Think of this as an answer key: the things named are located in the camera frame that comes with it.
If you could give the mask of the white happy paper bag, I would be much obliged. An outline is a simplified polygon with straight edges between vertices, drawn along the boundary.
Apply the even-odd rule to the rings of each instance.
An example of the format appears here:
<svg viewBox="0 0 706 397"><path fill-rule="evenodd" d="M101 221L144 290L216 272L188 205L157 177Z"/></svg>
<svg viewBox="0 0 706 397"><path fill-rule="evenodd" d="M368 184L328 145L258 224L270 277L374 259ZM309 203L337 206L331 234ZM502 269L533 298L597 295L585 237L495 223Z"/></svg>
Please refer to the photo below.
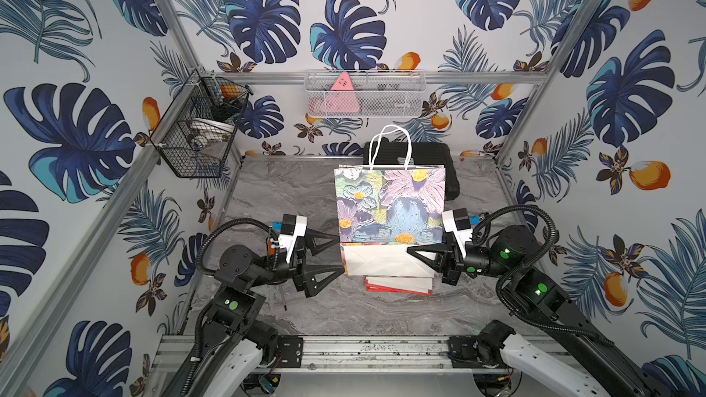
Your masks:
<svg viewBox="0 0 706 397"><path fill-rule="evenodd" d="M395 277L366 277L365 285L374 289L400 290L401 292L415 292L430 294L433 290L432 278L395 278Z"/></svg>

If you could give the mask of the floral paper bag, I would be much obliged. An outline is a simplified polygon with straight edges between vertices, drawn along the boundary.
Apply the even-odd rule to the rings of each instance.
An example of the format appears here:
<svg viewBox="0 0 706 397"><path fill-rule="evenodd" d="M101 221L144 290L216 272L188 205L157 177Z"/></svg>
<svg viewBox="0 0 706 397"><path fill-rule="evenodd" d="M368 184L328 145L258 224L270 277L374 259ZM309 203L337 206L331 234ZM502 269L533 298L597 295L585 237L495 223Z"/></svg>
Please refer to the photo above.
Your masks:
<svg viewBox="0 0 706 397"><path fill-rule="evenodd" d="M375 165L382 139L405 128L388 124L375 135L364 165L334 171L341 258L348 277L431 278L434 271L406 253L408 246L439 244L443 235L444 167Z"/></svg>

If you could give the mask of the red paper bag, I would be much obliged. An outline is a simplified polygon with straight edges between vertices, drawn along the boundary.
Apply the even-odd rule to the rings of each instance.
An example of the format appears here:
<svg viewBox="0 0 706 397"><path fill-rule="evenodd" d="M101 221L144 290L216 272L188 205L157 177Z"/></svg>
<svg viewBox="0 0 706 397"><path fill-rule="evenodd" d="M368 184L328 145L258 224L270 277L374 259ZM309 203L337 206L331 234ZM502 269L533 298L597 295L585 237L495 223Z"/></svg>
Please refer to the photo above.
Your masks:
<svg viewBox="0 0 706 397"><path fill-rule="evenodd" d="M432 294L432 290L423 290L422 292L416 292L415 290L394 289L369 284L366 284L365 287L367 292L413 294L425 297L429 297Z"/></svg>

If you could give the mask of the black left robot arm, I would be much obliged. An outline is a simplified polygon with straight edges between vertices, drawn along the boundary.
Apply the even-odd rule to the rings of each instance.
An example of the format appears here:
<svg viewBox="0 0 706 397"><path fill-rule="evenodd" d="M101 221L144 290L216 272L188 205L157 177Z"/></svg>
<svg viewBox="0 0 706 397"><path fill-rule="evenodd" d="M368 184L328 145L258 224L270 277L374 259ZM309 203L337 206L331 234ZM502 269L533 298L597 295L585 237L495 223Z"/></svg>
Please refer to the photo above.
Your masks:
<svg viewBox="0 0 706 397"><path fill-rule="evenodd" d="M216 268L204 262L206 251L224 232L254 226L266 234L266 255L235 244L221 255ZM255 289L288 281L312 298L343 275L340 265L312 265L308 257L338 246L338 235L309 227L305 217L286 214L272 225L236 218L218 226L196 255L198 272L220 287L202 308L195 323L194 342L165 396L231 396L245 383L269 379L278 369L299 369L303 338L282 336L259 320L265 298Z"/></svg>

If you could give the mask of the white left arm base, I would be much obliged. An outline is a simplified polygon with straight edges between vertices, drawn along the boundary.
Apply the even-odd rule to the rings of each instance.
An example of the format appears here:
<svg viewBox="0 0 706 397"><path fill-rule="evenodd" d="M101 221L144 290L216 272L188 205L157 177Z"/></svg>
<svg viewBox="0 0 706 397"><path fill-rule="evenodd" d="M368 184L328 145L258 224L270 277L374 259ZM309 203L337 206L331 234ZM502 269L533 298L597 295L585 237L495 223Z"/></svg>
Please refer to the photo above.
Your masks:
<svg viewBox="0 0 706 397"><path fill-rule="evenodd" d="M237 335L237 342L229 344L215 364L202 396L233 396L256 369L275 365L278 336L275 328L261 321L255 321L245 336Z"/></svg>

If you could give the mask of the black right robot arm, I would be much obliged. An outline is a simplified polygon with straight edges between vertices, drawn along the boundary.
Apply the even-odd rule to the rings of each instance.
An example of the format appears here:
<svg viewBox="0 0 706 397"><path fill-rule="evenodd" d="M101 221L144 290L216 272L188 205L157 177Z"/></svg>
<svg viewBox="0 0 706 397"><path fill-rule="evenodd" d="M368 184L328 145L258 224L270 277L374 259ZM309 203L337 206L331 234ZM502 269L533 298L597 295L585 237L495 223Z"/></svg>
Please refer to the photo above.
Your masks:
<svg viewBox="0 0 706 397"><path fill-rule="evenodd" d="M406 252L456 285L461 275L496 281L496 297L510 314L551 336L580 371L534 348L509 325L494 320L476 336L474 351L486 364L523 372L566 396L669 396L672 391L645 372L592 325L569 294L539 262L557 242L553 219L535 205L512 205L472 225L464 209L443 214L438 244Z"/></svg>

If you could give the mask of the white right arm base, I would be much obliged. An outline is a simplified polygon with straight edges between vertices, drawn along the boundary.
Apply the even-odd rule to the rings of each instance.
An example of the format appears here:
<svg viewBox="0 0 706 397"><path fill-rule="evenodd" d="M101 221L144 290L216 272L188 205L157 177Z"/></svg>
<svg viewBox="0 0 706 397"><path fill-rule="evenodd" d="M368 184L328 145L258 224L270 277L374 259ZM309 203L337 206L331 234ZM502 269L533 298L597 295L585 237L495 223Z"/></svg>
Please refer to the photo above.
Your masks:
<svg viewBox="0 0 706 397"><path fill-rule="evenodd" d="M521 372L561 396L609 396L588 373L566 365L535 347L498 320L489 323L476 338L479 361L487 366L504 365Z"/></svg>

